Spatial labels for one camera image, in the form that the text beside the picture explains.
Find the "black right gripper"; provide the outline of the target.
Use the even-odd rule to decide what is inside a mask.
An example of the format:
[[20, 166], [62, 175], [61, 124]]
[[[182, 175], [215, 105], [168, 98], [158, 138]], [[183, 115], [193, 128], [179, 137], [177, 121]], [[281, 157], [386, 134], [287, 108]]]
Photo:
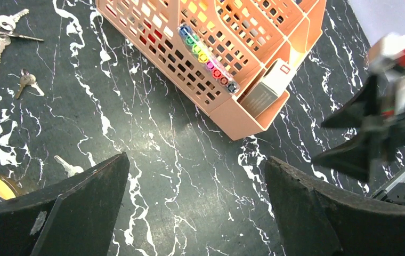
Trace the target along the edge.
[[369, 75], [363, 87], [340, 109], [325, 118], [327, 129], [359, 128], [364, 118], [363, 134], [311, 158], [314, 165], [333, 169], [361, 182], [369, 182], [378, 160], [393, 162], [396, 151], [405, 147], [405, 110], [380, 107], [378, 75]]

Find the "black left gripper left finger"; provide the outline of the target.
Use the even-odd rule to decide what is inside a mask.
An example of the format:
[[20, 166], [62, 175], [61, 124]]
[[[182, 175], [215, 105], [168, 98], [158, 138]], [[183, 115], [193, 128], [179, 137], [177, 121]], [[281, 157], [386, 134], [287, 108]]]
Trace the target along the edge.
[[129, 166], [126, 153], [117, 154], [0, 202], [0, 255], [107, 255]]

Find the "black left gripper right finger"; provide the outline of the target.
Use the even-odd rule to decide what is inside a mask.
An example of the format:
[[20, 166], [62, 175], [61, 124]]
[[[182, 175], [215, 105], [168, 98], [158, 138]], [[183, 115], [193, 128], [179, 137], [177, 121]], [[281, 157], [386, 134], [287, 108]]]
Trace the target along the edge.
[[405, 206], [341, 189], [273, 156], [264, 173], [287, 255], [405, 255]]

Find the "thin silver key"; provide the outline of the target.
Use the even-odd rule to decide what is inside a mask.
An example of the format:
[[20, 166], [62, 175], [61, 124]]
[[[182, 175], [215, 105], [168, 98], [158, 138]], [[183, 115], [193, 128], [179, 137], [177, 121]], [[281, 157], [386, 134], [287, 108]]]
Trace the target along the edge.
[[84, 172], [84, 169], [81, 166], [74, 166], [66, 162], [64, 159], [62, 159], [59, 155], [55, 155], [54, 159], [62, 165], [64, 168], [65, 172], [67, 173], [67, 177], [72, 177], [76, 174]]

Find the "silver key pair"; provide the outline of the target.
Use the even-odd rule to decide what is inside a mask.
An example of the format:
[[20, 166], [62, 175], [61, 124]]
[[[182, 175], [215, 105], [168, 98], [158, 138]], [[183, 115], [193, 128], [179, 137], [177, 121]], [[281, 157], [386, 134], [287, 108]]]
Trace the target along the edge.
[[21, 77], [20, 77], [20, 87], [18, 92], [14, 95], [15, 99], [19, 99], [22, 91], [25, 87], [27, 86], [32, 86], [35, 90], [37, 90], [37, 92], [39, 93], [39, 96], [44, 96], [44, 92], [42, 91], [42, 89], [39, 87], [38, 83], [37, 83], [37, 79], [36, 76], [31, 74], [28, 70], [26, 69], [21, 69], [20, 70], [21, 73]]

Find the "silver keys of large padlock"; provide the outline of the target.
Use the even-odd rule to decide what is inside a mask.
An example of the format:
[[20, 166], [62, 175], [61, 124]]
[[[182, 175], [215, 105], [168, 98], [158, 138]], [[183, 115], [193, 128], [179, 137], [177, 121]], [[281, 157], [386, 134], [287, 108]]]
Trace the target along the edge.
[[11, 38], [22, 38], [29, 39], [33, 41], [43, 42], [43, 39], [26, 36], [15, 32], [17, 23], [19, 20], [29, 13], [29, 9], [23, 9], [12, 15], [0, 15], [0, 63], [2, 58], [2, 53], [5, 48], [11, 44]]

